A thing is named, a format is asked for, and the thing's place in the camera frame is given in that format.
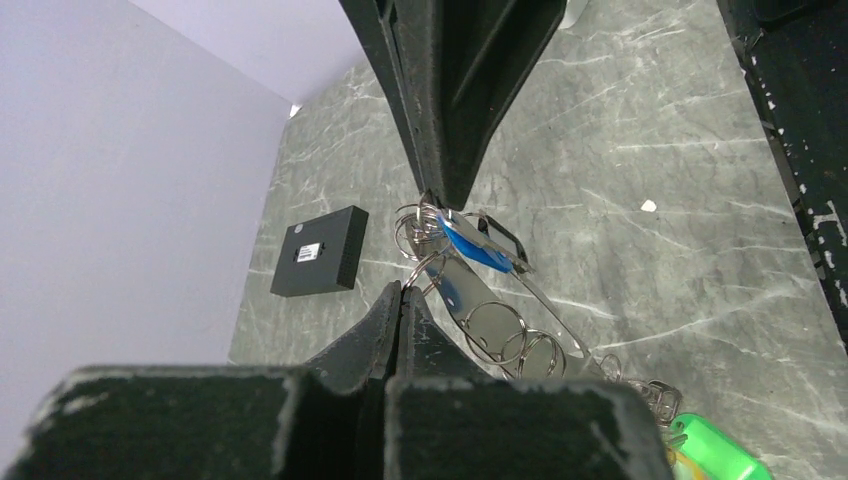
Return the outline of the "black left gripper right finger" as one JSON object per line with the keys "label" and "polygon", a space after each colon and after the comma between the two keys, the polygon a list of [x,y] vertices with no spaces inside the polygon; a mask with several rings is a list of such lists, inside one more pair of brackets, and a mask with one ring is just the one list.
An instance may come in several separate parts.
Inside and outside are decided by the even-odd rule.
{"label": "black left gripper right finger", "polygon": [[497,380],[406,290],[384,407],[388,479],[668,479],[645,402],[598,380]]}

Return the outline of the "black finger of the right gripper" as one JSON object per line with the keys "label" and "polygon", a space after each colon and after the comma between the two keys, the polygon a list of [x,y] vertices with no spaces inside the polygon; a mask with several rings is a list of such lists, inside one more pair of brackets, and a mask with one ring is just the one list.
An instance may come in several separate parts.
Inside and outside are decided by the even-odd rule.
{"label": "black finger of the right gripper", "polygon": [[347,0],[418,190],[462,210],[498,125],[566,10],[560,0]]}

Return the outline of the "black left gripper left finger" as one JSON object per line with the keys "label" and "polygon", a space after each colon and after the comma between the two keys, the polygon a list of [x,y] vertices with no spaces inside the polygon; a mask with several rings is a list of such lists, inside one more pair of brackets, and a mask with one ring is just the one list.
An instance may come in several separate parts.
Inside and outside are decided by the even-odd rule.
{"label": "black left gripper left finger", "polygon": [[43,400],[6,479],[379,479],[402,304],[293,366],[81,368]]}

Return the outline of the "steel key holder plate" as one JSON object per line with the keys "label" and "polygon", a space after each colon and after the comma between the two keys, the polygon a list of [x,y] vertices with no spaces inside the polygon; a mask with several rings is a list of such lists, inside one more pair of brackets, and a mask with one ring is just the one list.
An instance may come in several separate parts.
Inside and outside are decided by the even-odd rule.
{"label": "steel key holder plate", "polygon": [[[426,200],[396,211],[394,241],[402,255],[415,262],[405,284],[425,279],[424,294],[435,292],[461,331],[472,357],[513,379],[593,379],[634,388],[649,406],[658,425],[668,427],[678,415],[683,396],[657,379],[626,378],[617,356],[597,358],[552,300],[533,282],[530,262],[512,261],[514,270],[502,273],[459,253],[438,219],[442,209]],[[517,280],[545,311],[531,319],[500,298],[475,272],[485,267]]]}

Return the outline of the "blue key tag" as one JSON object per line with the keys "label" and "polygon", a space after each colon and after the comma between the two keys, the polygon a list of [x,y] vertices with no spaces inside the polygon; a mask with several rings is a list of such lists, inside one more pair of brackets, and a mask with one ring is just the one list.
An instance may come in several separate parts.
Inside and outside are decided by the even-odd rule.
{"label": "blue key tag", "polygon": [[479,231],[463,214],[442,209],[438,219],[445,235],[459,253],[502,273],[514,270],[506,250]]}

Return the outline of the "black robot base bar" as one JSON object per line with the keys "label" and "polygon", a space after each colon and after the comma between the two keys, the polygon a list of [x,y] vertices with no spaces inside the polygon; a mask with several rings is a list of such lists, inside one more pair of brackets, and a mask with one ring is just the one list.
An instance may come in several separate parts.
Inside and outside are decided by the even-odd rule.
{"label": "black robot base bar", "polygon": [[847,4],[721,1],[731,45],[847,336]]}

